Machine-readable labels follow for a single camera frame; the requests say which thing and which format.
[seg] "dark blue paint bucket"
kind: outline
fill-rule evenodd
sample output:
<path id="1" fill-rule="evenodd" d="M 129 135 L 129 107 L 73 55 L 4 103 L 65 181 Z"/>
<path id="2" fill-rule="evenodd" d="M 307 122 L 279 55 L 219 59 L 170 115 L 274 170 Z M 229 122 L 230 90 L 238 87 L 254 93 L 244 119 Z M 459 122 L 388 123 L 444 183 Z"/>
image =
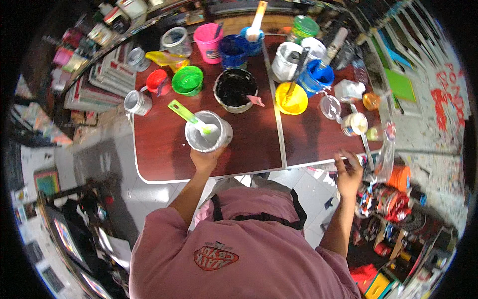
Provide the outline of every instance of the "dark blue paint bucket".
<path id="1" fill-rule="evenodd" d="M 242 36 L 231 34 L 219 42 L 219 53 L 224 70 L 232 68 L 247 69 L 249 42 Z"/>
<path id="2" fill-rule="evenodd" d="M 334 71 L 329 66 L 320 69 L 320 60 L 312 60 L 299 75 L 297 84 L 305 90 L 307 97 L 310 98 L 324 88 L 330 87 L 334 78 Z"/>
<path id="3" fill-rule="evenodd" d="M 240 36 L 246 37 L 246 31 L 250 27 L 242 28 L 240 31 Z M 252 56 L 257 56 L 262 49 L 262 41 L 264 40 L 264 31 L 261 30 L 261 33 L 259 35 L 259 39 L 256 42 L 248 42 L 249 43 L 249 50 L 247 51 L 247 56 L 252 57 Z"/>

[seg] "stacked canvases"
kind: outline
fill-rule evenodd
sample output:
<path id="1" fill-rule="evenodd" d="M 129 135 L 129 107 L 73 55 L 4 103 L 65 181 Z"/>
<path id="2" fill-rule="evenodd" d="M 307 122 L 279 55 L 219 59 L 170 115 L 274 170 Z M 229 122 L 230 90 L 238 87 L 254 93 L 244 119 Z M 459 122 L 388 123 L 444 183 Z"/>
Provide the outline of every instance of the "stacked canvases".
<path id="1" fill-rule="evenodd" d="M 65 96 L 65 109 L 105 112 L 124 101 L 134 89 L 136 71 L 126 62 L 131 44 L 119 46 L 92 66 Z"/>

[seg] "orange container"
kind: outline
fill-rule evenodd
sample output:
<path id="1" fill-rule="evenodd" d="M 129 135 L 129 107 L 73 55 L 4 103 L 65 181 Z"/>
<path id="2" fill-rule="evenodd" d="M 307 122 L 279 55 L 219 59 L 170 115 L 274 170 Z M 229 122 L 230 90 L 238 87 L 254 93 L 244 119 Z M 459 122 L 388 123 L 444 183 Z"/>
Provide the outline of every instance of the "orange container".
<path id="1" fill-rule="evenodd" d="M 408 166 L 394 166 L 391 172 L 390 180 L 387 185 L 397 188 L 405 192 L 410 186 L 410 167 Z"/>

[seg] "person's left hand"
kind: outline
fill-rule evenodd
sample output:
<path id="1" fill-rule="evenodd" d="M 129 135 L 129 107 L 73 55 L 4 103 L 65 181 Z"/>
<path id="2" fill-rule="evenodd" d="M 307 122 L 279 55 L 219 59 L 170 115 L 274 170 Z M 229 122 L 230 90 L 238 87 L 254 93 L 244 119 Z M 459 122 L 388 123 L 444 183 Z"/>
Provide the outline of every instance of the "person's left hand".
<path id="1" fill-rule="evenodd" d="M 208 176 L 216 168 L 217 159 L 222 155 L 226 145 L 218 148 L 217 150 L 210 153 L 198 152 L 191 148 L 191 160 L 193 160 L 194 165 L 196 166 L 196 172 L 201 174 L 207 174 Z"/>

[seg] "brown tabletop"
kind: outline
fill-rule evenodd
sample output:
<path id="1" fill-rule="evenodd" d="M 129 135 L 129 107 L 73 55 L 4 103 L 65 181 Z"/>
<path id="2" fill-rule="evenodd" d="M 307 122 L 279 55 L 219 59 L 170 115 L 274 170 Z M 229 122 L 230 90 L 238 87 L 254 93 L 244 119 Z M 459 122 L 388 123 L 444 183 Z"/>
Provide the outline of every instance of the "brown tabletop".
<path id="1" fill-rule="evenodd" d="M 285 36 L 266 37 L 267 53 L 271 64 L 277 48 L 283 42 L 285 42 Z M 340 71 L 334 71 L 334 75 L 334 84 L 343 79 L 355 81 L 352 65 L 348 65 Z M 369 91 L 371 91 L 371 87 L 367 85 L 366 92 Z M 332 90 L 328 93 L 335 95 L 334 88 L 332 87 Z M 314 95 L 309 98 L 307 109 L 302 114 L 286 115 L 281 113 L 287 166 L 331 159 L 334 152 L 342 148 L 354 153 L 365 151 L 359 136 L 345 136 L 340 129 L 340 124 L 323 115 L 320 107 L 318 107 L 321 97 L 321 95 Z M 368 111 L 361 101 L 356 102 L 355 106 L 359 112 L 367 117 L 369 127 L 380 124 L 378 110 Z M 351 112 L 350 106 L 342 104 L 342 117 Z M 371 150 L 380 149 L 381 146 L 382 142 L 369 142 Z"/>
<path id="2" fill-rule="evenodd" d="M 249 57 L 247 70 L 256 78 L 258 96 L 265 107 L 254 105 L 241 114 L 229 113 L 214 98 L 213 85 L 222 72 L 221 64 L 205 63 L 196 44 L 189 57 L 191 65 L 204 73 L 202 91 L 186 97 L 173 90 L 165 96 L 152 96 L 153 106 L 146 116 L 134 117 L 136 160 L 140 176 L 147 181 L 189 179 L 195 167 L 189 158 L 190 146 L 185 137 L 185 121 L 167 104 L 176 99 L 190 111 L 210 110 L 229 122 L 233 138 L 217 163 L 212 176 L 223 176 L 265 169 L 281 168 L 281 151 L 272 94 L 262 54 Z M 137 74 L 136 89 L 144 86 L 147 76 L 159 67 L 155 63 Z M 172 78 L 172 71 L 164 67 Z"/>
<path id="3" fill-rule="evenodd" d="M 284 36 L 266 36 L 265 45 L 271 63 L 277 47 L 284 40 Z M 166 96 L 159 98 L 147 92 L 153 100 L 151 111 L 146 116 L 135 115 L 134 117 L 136 161 L 138 172 L 144 180 L 160 183 L 160 181 L 189 179 L 194 174 L 195 167 L 189 158 L 190 147 L 184 133 L 185 121 L 167 107 L 167 104 L 174 99 L 192 112 L 213 111 L 231 124 L 234 136 L 212 173 L 214 177 L 313 163 L 332 158 L 332 154 L 341 148 L 356 153 L 364 152 L 360 137 L 345 136 L 338 123 L 328 120 L 320 109 L 317 109 L 320 99 L 317 95 L 309 99 L 308 108 L 303 114 L 277 113 L 282 120 L 282 135 L 277 127 L 273 97 L 262 54 L 249 57 L 247 70 L 256 78 L 259 86 L 258 96 L 262 98 L 266 107 L 254 105 L 241 114 L 227 112 L 217 103 L 212 91 L 214 81 L 222 72 L 221 64 L 205 63 L 196 44 L 193 44 L 193 49 L 189 59 L 192 65 L 198 66 L 204 73 L 202 91 L 196 96 L 186 97 L 172 90 Z M 136 89 L 139 90 L 144 86 L 147 76 L 156 69 L 159 67 L 151 63 L 146 71 L 138 73 Z M 169 67 L 163 69 L 172 78 L 171 69 Z M 334 83 L 344 78 L 353 80 L 351 66 L 335 74 Z M 369 126 L 380 123 L 378 111 L 367 111 L 361 102 L 356 106 L 366 115 Z M 343 110 L 343 116 L 350 112 L 349 108 L 343 107 Z M 282 139 L 285 150 L 282 150 L 281 155 L 280 140 Z M 371 150 L 381 147 L 381 143 L 369 144 Z M 284 155 L 287 165 L 282 164 Z"/>

